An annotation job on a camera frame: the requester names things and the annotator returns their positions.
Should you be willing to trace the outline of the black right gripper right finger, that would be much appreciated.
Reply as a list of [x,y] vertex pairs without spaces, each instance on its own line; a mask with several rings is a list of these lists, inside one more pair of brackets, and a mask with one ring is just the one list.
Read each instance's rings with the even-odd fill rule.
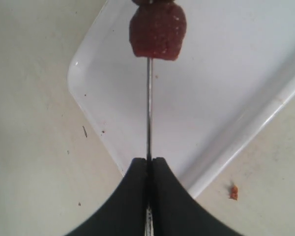
[[238,236],[201,207],[162,157],[152,161],[151,208],[155,236]]

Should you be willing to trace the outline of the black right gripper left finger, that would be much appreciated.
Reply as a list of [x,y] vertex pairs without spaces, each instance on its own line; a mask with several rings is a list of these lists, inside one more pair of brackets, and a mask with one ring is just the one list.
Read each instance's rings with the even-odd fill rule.
[[116,190],[69,236],[143,236],[146,224],[147,161],[134,158]]

